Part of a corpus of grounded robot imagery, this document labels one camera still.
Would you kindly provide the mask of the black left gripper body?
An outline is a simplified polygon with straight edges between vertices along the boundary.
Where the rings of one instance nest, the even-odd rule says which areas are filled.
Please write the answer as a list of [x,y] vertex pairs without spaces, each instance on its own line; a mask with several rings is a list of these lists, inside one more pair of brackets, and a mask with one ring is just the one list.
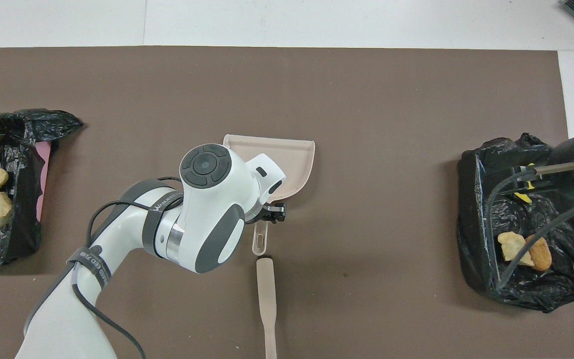
[[258,220],[277,223],[284,222],[287,213],[287,205],[284,202],[276,204],[266,203],[258,214]]

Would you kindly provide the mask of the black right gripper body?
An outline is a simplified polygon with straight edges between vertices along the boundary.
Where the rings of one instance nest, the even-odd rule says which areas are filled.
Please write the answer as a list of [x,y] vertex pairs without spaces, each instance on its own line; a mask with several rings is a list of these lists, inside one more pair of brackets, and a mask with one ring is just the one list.
[[537,165],[538,172],[529,178],[515,181],[515,193],[558,191],[574,199],[574,138],[552,148],[545,165]]

